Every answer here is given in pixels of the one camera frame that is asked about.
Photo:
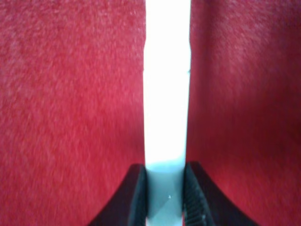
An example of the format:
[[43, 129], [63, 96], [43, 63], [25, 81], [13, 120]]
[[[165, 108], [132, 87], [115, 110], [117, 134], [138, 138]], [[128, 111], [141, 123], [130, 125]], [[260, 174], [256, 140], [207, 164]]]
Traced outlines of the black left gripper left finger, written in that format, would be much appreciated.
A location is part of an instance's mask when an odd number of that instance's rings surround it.
[[89, 225], [144, 226], [147, 204], [146, 169], [142, 164], [133, 164], [111, 199]]

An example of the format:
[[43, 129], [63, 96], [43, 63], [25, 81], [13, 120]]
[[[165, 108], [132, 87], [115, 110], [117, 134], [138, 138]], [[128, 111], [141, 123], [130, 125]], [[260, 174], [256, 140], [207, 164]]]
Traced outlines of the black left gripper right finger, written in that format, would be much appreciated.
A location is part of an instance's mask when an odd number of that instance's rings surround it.
[[183, 207], [186, 226], [241, 225], [239, 210], [195, 161], [185, 166]]

